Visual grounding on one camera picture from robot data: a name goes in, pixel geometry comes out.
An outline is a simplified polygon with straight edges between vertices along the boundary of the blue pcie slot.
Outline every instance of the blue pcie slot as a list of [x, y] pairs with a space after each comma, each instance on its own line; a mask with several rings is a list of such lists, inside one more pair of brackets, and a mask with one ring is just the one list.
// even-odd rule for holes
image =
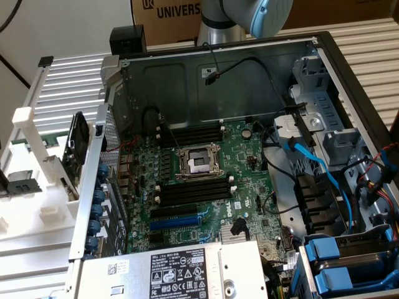
[[175, 227], [201, 225], [201, 218], [197, 215], [188, 217], [179, 217], [176, 219], [168, 219], [161, 221], [153, 221], [150, 223], [150, 230], [172, 229]]

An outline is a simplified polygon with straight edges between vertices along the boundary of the cpu socket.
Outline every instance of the cpu socket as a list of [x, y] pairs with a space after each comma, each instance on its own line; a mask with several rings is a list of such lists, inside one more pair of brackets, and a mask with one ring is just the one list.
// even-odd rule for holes
[[220, 146], [194, 146], [182, 148], [176, 152], [180, 157], [180, 174], [176, 179], [194, 180], [215, 178], [224, 174], [219, 167], [218, 151]]

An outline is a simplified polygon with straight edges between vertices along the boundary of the power supply label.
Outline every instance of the power supply label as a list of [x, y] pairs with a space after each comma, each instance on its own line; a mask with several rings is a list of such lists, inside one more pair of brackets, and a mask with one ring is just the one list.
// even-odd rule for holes
[[205, 249], [151, 256], [150, 299], [208, 297]]

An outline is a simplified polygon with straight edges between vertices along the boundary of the motherboard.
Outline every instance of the motherboard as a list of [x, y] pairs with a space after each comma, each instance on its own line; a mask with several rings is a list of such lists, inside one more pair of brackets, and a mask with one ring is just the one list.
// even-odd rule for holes
[[[280, 217], [262, 208], [266, 203], [269, 209], [277, 209], [270, 200], [269, 172], [261, 166], [261, 132], [254, 132], [252, 123], [245, 121], [223, 123], [220, 128], [220, 141], [206, 144], [180, 144], [177, 133], [171, 147], [156, 137], [130, 136], [135, 142], [124, 147], [119, 166], [120, 189], [130, 217], [128, 254], [224, 241], [223, 232], [241, 218], [262, 256], [286, 257], [289, 248], [280, 245], [287, 237]], [[189, 195], [169, 201], [169, 192], [176, 197], [187, 186], [192, 186]], [[171, 210], [175, 215], [168, 217]], [[179, 210], [194, 216], [178, 216]]]

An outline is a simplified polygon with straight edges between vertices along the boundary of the black bracket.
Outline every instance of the black bracket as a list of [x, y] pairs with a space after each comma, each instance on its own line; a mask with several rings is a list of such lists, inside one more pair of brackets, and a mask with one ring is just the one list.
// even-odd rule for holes
[[296, 110], [292, 112], [292, 117], [294, 118], [295, 124], [298, 127], [302, 137], [305, 139], [306, 145], [310, 147], [316, 146], [316, 142], [313, 139], [312, 133], [307, 128], [302, 116], [300, 115], [299, 111]]

